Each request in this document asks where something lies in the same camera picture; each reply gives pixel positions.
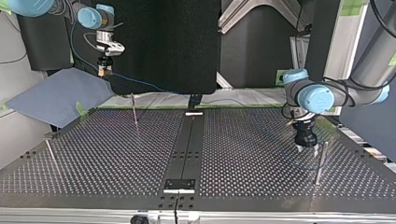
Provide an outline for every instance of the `light blue joint cap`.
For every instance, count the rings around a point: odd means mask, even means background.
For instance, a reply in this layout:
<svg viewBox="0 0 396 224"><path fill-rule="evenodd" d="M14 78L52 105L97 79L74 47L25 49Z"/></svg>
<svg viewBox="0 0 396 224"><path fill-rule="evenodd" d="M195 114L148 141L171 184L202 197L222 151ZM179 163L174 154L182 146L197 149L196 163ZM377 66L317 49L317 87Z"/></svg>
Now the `light blue joint cap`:
<svg viewBox="0 0 396 224"><path fill-rule="evenodd" d="M78 12L78 21L88 29L98 29L102 25L102 16L92 7L84 7Z"/></svg>
<svg viewBox="0 0 396 224"><path fill-rule="evenodd" d="M320 84L308 86L298 94L298 104L311 113L323 114L334 105L334 94Z"/></svg>
<svg viewBox="0 0 396 224"><path fill-rule="evenodd" d="M102 9L103 11L111 13L114 16L114 7L98 4L98 5L96 5L96 9Z"/></svg>
<svg viewBox="0 0 396 224"><path fill-rule="evenodd" d="M382 89L381 93L379 94L378 98L376 98L376 100L374 100L369 105L374 105L374 104L379 104L379 103L384 102L389 96L389 91L390 91L390 86L389 85L384 87Z"/></svg>
<svg viewBox="0 0 396 224"><path fill-rule="evenodd" d="M55 0L8 0L11 11L25 17L39 17L46 14Z"/></svg>
<svg viewBox="0 0 396 224"><path fill-rule="evenodd" d="M283 75L283 83L286 85L306 77L308 77L308 72L305 69L290 70Z"/></svg>

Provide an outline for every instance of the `thin metal pole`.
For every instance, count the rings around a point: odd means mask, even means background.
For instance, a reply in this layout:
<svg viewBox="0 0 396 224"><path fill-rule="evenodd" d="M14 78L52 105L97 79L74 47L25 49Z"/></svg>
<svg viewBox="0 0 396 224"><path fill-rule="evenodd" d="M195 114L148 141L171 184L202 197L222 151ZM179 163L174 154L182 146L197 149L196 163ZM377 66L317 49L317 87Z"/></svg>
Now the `thin metal pole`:
<svg viewBox="0 0 396 224"><path fill-rule="evenodd" d="M326 162L326 156L327 156L328 147L329 147L329 142L325 142L323 144L322 153L320 154L318 172L317 172L317 176L315 178L315 185L319 184L320 176L321 176L321 173L322 173L322 170L323 170L323 166L324 166L324 163Z"/></svg>

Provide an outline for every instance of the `metal bracket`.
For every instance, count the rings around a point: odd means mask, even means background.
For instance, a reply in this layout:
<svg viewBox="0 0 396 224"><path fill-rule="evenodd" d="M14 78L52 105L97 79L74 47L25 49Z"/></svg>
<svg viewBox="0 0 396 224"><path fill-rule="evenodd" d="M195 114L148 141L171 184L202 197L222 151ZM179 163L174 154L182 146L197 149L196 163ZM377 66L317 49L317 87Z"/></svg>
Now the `metal bracket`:
<svg viewBox="0 0 396 224"><path fill-rule="evenodd" d="M219 28L226 34L233 28L249 11L255 7L268 6L276 9L293 27L297 24L300 4L297 0L233 0L219 19ZM304 12L301 13L298 30L302 31L308 19Z"/></svg>
<svg viewBox="0 0 396 224"><path fill-rule="evenodd" d="M183 193L193 194L195 192L195 180L193 179L173 179L166 180L163 193Z"/></svg>
<svg viewBox="0 0 396 224"><path fill-rule="evenodd" d="M217 75L217 82L225 91L233 89L233 86L220 73Z"/></svg>
<svg viewBox="0 0 396 224"><path fill-rule="evenodd" d="M202 102L203 95L201 94L193 94L189 100L189 107L186 112L186 116L202 116L204 114L203 111L195 109Z"/></svg>

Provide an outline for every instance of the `black clamp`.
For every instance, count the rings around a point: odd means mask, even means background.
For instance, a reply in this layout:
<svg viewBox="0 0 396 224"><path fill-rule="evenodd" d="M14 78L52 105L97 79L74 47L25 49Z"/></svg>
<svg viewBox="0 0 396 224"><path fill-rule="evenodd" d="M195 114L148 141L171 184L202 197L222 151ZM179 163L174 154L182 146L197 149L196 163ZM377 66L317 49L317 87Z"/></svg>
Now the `black clamp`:
<svg viewBox="0 0 396 224"><path fill-rule="evenodd" d="M202 98L203 95L201 94L193 94L190 96L189 107L187 109L186 116L202 116L204 114L202 110L195 108L201 104Z"/></svg>

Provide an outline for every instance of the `black panel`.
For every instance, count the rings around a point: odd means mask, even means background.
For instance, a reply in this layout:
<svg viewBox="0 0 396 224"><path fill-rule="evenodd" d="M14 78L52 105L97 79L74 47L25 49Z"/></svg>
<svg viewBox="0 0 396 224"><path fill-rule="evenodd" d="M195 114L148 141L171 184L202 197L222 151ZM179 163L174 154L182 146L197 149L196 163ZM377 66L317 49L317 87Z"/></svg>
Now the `black panel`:
<svg viewBox="0 0 396 224"><path fill-rule="evenodd" d="M48 71L72 66L63 17L49 14L38 18L18 16L18 22L32 70Z"/></svg>
<svg viewBox="0 0 396 224"><path fill-rule="evenodd" d="M313 81L323 79L340 0L317 0L305 68Z"/></svg>
<svg viewBox="0 0 396 224"><path fill-rule="evenodd" d="M116 10L115 38L125 52L115 72L163 89L209 94L216 89L220 0L94 0ZM111 77L115 93L156 91Z"/></svg>
<svg viewBox="0 0 396 224"><path fill-rule="evenodd" d="M276 71L292 68L293 35L293 25L274 8L254 8L222 38L221 74L235 88L274 87Z"/></svg>

